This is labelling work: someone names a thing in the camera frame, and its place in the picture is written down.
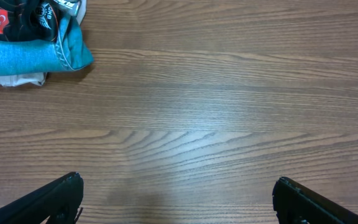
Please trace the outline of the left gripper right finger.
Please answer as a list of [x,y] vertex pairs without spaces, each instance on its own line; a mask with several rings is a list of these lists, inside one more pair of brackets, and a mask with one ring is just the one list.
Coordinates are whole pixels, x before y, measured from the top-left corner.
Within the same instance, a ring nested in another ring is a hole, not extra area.
[[272,192],[279,224],[358,224],[358,215],[298,182],[280,177]]

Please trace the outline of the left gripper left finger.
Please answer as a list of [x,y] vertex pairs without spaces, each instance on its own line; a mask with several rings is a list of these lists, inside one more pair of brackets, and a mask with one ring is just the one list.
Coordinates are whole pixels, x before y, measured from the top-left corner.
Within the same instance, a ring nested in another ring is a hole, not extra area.
[[76,224],[83,208],[84,181],[69,172],[0,208],[0,224]]

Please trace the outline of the black orange patterned jersey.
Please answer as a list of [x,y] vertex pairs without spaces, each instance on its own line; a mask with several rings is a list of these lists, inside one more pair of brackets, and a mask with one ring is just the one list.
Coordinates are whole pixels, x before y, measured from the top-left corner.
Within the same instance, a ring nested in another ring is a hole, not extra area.
[[62,16],[77,16],[80,0],[0,0],[0,41],[56,41]]

